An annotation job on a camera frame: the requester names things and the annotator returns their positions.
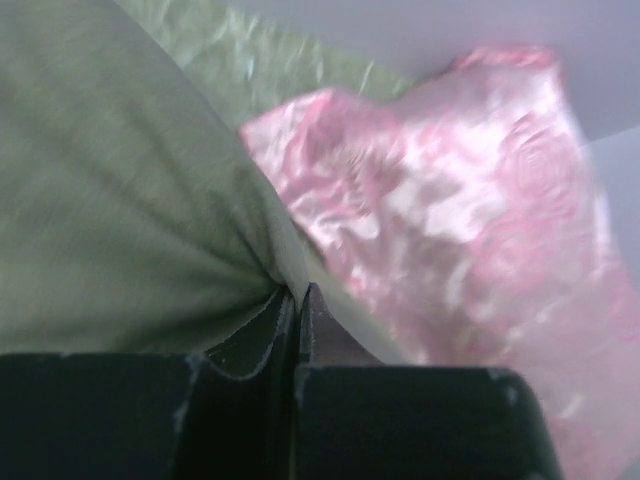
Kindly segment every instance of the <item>shiny satin fabric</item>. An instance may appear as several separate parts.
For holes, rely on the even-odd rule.
[[[640,306],[552,52],[479,50],[387,105],[322,90],[240,134],[413,363],[522,374],[569,480],[637,458]]]

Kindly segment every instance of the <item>pinched fabric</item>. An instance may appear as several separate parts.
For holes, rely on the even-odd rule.
[[[523,375],[570,480],[638,457],[640,306],[552,52],[479,50],[388,105],[322,90],[240,133],[414,363]]]

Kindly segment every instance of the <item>rose pattern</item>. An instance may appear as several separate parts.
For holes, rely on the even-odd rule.
[[[534,217],[566,221],[588,189],[575,143],[548,123],[534,115],[516,122],[502,142],[496,176],[514,206]]]
[[[640,456],[640,314],[556,57],[455,68],[387,106],[312,93],[243,138],[377,331],[413,363],[513,368],[567,479],[612,480]]]

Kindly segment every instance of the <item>pink pillowcase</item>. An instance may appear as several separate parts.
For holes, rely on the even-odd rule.
[[[240,133],[413,362],[522,374],[569,480],[638,457],[640,306],[551,52],[479,50],[386,106],[319,91]]]

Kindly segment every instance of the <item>pink cloth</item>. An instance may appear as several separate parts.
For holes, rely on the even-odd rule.
[[[479,50],[386,106],[319,91],[240,133],[415,363],[522,374],[569,480],[638,457],[640,306],[552,53]]]

